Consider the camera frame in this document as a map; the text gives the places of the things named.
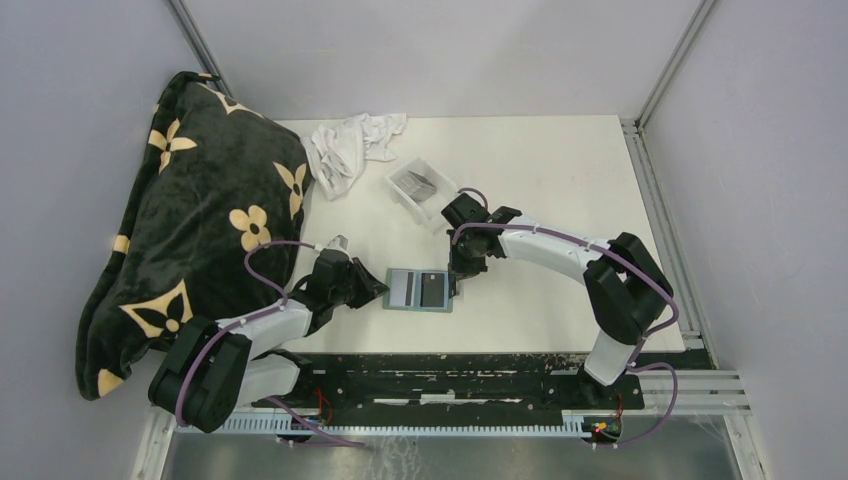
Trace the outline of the black credit card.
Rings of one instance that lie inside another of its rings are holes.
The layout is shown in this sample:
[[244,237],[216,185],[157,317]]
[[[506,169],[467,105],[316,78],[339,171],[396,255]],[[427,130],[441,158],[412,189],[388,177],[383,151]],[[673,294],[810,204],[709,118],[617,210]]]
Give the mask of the black credit card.
[[446,310],[448,275],[444,271],[425,271],[420,277],[419,306],[426,310]]

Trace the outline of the green leather card holder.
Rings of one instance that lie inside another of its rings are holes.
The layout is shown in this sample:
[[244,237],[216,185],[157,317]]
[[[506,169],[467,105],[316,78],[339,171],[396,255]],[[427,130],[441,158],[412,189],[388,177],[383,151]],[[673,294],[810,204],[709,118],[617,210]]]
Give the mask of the green leather card holder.
[[383,297],[383,308],[386,310],[427,313],[453,311],[456,291],[447,271],[390,268],[385,284],[389,287]]

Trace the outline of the silver VIP credit card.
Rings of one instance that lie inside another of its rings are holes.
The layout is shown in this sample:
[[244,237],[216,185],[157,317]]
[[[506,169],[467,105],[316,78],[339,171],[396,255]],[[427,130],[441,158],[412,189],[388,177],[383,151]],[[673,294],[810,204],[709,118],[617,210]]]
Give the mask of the silver VIP credit card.
[[389,292],[384,307],[390,310],[414,310],[419,306],[419,273],[415,270],[389,269]]

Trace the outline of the clear plastic card box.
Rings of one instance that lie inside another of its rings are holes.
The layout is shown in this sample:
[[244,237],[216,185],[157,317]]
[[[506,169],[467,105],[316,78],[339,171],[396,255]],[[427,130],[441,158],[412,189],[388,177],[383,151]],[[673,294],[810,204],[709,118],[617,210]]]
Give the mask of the clear plastic card box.
[[448,226],[441,211],[455,198],[458,186],[422,157],[401,164],[385,177],[390,198],[414,222],[431,233]]

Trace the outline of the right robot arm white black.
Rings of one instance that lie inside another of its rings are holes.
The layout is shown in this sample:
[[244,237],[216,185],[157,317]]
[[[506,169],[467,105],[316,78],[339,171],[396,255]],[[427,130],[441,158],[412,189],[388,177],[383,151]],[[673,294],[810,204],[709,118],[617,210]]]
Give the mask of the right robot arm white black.
[[617,396],[617,381],[647,339],[671,324],[659,323],[663,312],[679,315],[670,282],[634,234],[604,239],[565,233],[512,207],[490,212],[466,193],[441,214],[451,227],[452,281],[477,276],[486,271],[488,258],[498,258],[529,262],[585,287],[599,333],[580,368],[577,392],[591,408]]

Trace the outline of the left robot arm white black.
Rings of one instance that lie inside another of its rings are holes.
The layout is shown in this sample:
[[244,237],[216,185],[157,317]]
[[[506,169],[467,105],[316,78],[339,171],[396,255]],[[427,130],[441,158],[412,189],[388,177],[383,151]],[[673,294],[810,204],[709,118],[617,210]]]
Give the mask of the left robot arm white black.
[[388,291],[359,258],[325,249],[287,298],[234,318],[190,320],[155,374],[148,398],[180,425],[204,433],[222,427],[236,408],[270,396],[303,406],[313,397],[314,379],[282,345],[320,330],[335,309],[361,308]]

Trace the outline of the stack of credit cards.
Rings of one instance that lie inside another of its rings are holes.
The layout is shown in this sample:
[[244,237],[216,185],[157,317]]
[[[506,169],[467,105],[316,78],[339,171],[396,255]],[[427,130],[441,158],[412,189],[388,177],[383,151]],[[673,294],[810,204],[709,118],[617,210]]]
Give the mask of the stack of credit cards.
[[414,171],[406,171],[398,180],[400,190],[417,203],[425,202],[437,192],[437,186],[427,177]]

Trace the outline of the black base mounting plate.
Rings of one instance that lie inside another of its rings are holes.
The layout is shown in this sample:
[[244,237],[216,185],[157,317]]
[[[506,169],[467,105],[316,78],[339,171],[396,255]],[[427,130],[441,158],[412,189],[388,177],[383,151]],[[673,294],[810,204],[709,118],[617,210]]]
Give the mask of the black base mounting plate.
[[582,354],[300,353],[282,402],[332,427],[548,427],[571,413],[654,412],[646,374],[592,387]]

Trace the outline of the black floral blanket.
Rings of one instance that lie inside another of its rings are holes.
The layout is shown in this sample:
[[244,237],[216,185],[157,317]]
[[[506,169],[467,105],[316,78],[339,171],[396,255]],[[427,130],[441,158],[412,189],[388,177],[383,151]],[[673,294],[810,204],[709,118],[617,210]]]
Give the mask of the black floral blanket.
[[265,307],[293,274],[313,177],[300,137],[183,71],[162,91],[108,263],[79,321],[80,395],[99,399],[197,316]]

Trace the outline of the white crumpled cloth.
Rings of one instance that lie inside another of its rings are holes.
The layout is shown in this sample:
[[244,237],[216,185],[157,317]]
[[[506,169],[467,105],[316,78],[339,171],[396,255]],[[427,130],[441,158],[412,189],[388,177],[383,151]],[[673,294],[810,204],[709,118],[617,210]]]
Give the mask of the white crumpled cloth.
[[329,201],[345,195],[362,176],[368,162],[397,159],[388,144],[402,134],[406,113],[372,116],[362,113],[333,127],[319,125],[302,137],[310,171]]

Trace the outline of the aluminium rail frame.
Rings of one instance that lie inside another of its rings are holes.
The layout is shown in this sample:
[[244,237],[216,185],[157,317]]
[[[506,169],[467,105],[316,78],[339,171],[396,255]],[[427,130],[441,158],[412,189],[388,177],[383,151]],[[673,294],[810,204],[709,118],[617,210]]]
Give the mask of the aluminium rail frame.
[[[220,74],[219,67],[213,59],[211,50],[203,40],[199,27],[191,16],[190,9],[186,1],[164,1],[171,11],[174,19],[180,28],[183,35],[186,37],[195,56],[200,60],[204,67],[212,67],[213,73]],[[654,107],[659,104],[663,88],[670,85],[673,74],[676,73],[677,67],[683,61],[684,54],[688,53],[689,48],[694,44],[694,39],[700,33],[705,22],[714,13],[718,1],[700,1],[691,20],[685,28],[682,39],[678,42],[671,60],[663,67],[663,72],[660,75],[660,80],[657,86],[648,96],[647,106],[643,108],[642,113],[637,115],[635,119],[625,118],[620,121],[622,135],[627,146],[628,154],[633,164],[637,183],[639,185],[642,201],[648,207],[648,219],[653,229],[655,238],[659,241],[659,251],[661,260],[670,268],[670,279],[672,282],[677,282],[681,315],[683,319],[683,336],[685,339],[694,340],[694,350],[686,352],[695,352],[697,355],[706,356],[709,360],[711,369],[694,369],[682,368],[687,366],[685,355],[671,353],[642,353],[641,360],[645,365],[641,365],[640,360],[636,360],[638,368],[643,368],[645,371],[633,374],[640,379],[639,392],[642,394],[642,399],[646,402],[645,408],[642,410],[625,411],[624,417],[632,417],[634,419],[647,419],[648,417],[656,417],[657,425],[668,413],[668,417],[663,422],[663,425],[678,425],[680,428],[697,426],[700,430],[698,435],[707,435],[712,438],[713,442],[719,442],[726,447],[726,457],[731,470],[738,470],[738,474],[734,478],[739,479],[767,479],[762,464],[762,455],[759,452],[760,441],[756,434],[756,422],[752,417],[750,404],[747,400],[744,388],[741,384],[741,378],[738,372],[731,370],[721,370],[717,368],[718,360],[714,354],[711,339],[708,338],[706,320],[701,312],[697,299],[695,298],[694,289],[684,266],[682,253],[678,245],[679,241],[677,233],[674,231],[672,220],[663,198],[658,177],[654,171],[652,161],[645,142],[645,127],[647,126],[648,114],[652,114]],[[646,366],[649,360],[663,360],[666,363],[675,364],[676,377],[667,371],[647,370]],[[289,434],[289,433],[308,433],[302,430],[293,430],[291,432],[280,430],[279,432],[270,427],[294,426],[298,422],[292,419],[291,415],[279,409],[268,409],[258,407],[245,407],[236,409],[236,425],[238,428],[229,429],[228,424],[225,424],[224,433],[220,435],[233,435],[245,437],[247,435],[256,436],[259,438],[262,435],[263,439],[268,440],[267,435]],[[421,440],[432,440],[436,442],[436,446],[446,444],[448,441],[455,439],[495,439],[501,443],[507,440],[521,446],[526,444],[531,439],[566,439],[576,441],[577,437],[568,437],[565,434],[565,427],[578,427],[577,420],[579,416],[583,420],[589,419],[590,416],[600,418],[600,410],[577,410],[565,409],[558,417],[562,428],[557,424],[551,427],[541,426],[518,426],[508,424],[506,426],[470,426],[470,427],[407,427],[407,426],[371,426],[371,425],[354,425],[350,428],[344,427],[340,430],[341,434],[349,434],[357,438],[362,437],[366,440],[377,441],[375,444],[369,443],[367,447],[362,449],[370,449],[369,451],[377,452],[382,455],[387,461],[391,460],[397,464],[401,460],[418,458],[414,455],[420,454]],[[171,467],[176,466],[176,454],[171,455],[169,452],[174,450],[174,438],[179,435],[194,435],[194,430],[191,432],[188,428],[183,429],[177,427],[176,420],[172,417],[166,418],[164,410],[158,407],[151,407],[147,414],[145,431],[142,436],[142,441],[139,446],[135,464],[129,479],[163,479],[165,473],[171,471]],[[705,427],[707,421],[716,420],[719,426],[723,426],[724,430],[710,430]],[[653,431],[655,435],[664,435],[657,428],[657,425],[648,429]],[[400,448],[401,441],[408,441],[411,450],[404,450],[405,453],[397,459],[387,457],[391,452],[397,454],[402,453],[395,447]]]

